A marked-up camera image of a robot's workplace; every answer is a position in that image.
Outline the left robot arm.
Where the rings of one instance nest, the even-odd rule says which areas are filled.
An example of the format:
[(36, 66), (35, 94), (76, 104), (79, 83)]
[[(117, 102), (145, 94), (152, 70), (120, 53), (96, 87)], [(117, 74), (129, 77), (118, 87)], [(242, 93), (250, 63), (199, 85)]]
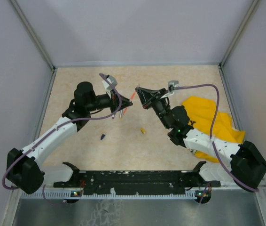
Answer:
[(59, 120), (45, 134), (21, 150), (13, 148), (7, 156), (7, 170), (2, 178), (2, 185), (10, 189), (5, 181), (32, 194), (44, 185), (66, 183), (71, 187), (80, 183), (79, 169), (70, 163), (44, 167), (43, 162), (66, 139), (79, 132), (88, 121), (91, 113), (96, 110), (109, 108), (111, 114), (132, 106), (132, 102), (120, 95), (116, 89), (116, 82), (112, 79), (103, 81), (106, 94), (96, 95), (90, 82), (81, 82), (74, 91), (68, 109)]

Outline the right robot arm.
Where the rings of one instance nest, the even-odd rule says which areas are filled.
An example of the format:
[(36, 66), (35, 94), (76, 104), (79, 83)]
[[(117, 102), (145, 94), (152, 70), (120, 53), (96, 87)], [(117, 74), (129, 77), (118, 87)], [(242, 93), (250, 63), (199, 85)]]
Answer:
[(136, 92), (144, 109), (152, 108), (163, 126), (170, 129), (168, 137), (175, 145), (190, 150), (201, 151), (215, 157), (219, 166), (211, 166), (196, 171), (192, 176), (197, 186), (210, 181), (234, 181), (248, 192), (258, 192), (258, 186), (266, 173), (266, 161), (250, 141), (242, 144), (231, 143), (208, 135), (189, 124), (184, 106), (171, 108), (167, 98), (180, 90), (179, 85), (169, 85), (168, 89), (151, 90), (136, 87)]

